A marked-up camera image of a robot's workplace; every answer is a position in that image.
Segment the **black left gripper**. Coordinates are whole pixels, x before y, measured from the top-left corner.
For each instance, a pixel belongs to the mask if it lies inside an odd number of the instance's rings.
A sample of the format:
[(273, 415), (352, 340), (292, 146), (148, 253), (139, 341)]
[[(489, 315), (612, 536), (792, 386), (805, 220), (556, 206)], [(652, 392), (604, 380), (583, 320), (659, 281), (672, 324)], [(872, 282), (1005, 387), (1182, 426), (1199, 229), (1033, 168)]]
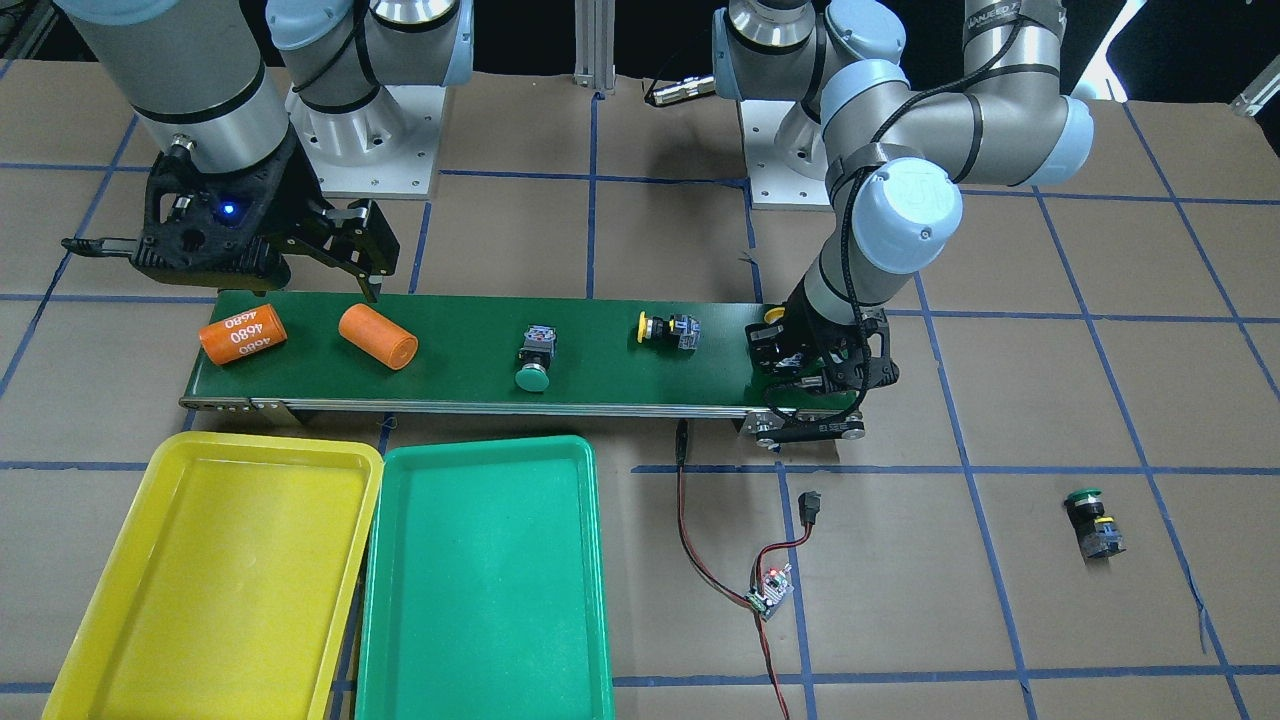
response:
[(796, 375), (758, 369), (774, 379), (765, 387), (767, 393), (803, 389), (810, 395), (863, 395), (897, 382), (899, 366), (890, 356), (890, 327), (881, 310), (860, 311), (851, 325), (842, 325), (822, 316), (801, 295), (794, 295), (782, 307), (786, 328), (803, 342), (805, 364)]

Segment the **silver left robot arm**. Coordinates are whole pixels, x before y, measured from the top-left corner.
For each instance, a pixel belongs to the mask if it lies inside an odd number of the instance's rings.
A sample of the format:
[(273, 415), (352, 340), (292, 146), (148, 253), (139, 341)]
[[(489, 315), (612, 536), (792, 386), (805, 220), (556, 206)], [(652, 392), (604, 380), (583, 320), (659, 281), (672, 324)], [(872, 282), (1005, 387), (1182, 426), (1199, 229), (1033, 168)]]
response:
[(1060, 1), (969, 1), (964, 73), (915, 90), (905, 28), (878, 1), (731, 1), (714, 14), (713, 76), (735, 101), (790, 101), (815, 117), (835, 229), (780, 315), (748, 328), (778, 378), (815, 369), (814, 393), (890, 386), (897, 369), (873, 311), (936, 260), (963, 219), (960, 187), (1056, 184), (1091, 154), (1088, 106), (1060, 91)]

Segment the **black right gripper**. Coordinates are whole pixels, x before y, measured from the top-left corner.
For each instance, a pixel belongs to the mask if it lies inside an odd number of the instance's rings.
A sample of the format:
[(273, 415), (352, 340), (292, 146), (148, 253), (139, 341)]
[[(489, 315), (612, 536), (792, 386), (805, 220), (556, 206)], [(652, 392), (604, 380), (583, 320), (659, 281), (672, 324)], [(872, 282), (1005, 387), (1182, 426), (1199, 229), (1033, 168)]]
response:
[(177, 135), (154, 163), (134, 269), (166, 284), (265, 292), (288, 284), (293, 254), (351, 274), (366, 302), (380, 299), (401, 255), (394, 231), (375, 200), (330, 208), (296, 136), (221, 174), (198, 170), (195, 150)]

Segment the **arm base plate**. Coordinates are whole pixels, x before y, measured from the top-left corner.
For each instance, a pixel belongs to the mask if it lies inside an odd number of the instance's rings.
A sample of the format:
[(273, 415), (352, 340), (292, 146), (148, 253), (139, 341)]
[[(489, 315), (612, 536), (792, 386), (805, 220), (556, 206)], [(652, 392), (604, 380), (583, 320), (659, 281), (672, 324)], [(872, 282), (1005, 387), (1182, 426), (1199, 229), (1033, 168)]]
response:
[(425, 200), (448, 96), (438, 86), (390, 86), (365, 108), (326, 114), (289, 91), (285, 110), (326, 196)]
[(792, 106), (783, 101), (745, 100), (739, 104), (742, 151), (751, 205), (760, 210), (808, 210), (820, 200), (813, 179), (794, 170), (778, 149), (776, 136)]

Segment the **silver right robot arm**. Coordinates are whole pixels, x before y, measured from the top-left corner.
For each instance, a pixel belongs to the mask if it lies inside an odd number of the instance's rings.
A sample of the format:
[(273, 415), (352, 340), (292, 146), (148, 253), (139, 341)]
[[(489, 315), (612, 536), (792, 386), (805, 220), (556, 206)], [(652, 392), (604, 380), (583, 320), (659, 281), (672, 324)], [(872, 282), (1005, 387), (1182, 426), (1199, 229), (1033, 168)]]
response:
[(134, 238), (65, 238), (164, 284), (266, 293), (287, 259), (352, 275), (378, 300), (401, 254), (375, 195), (422, 196), (426, 132), (397, 91), (474, 69), (471, 1), (269, 1), (291, 76), (280, 95), (236, 1), (63, 1), (160, 149)]

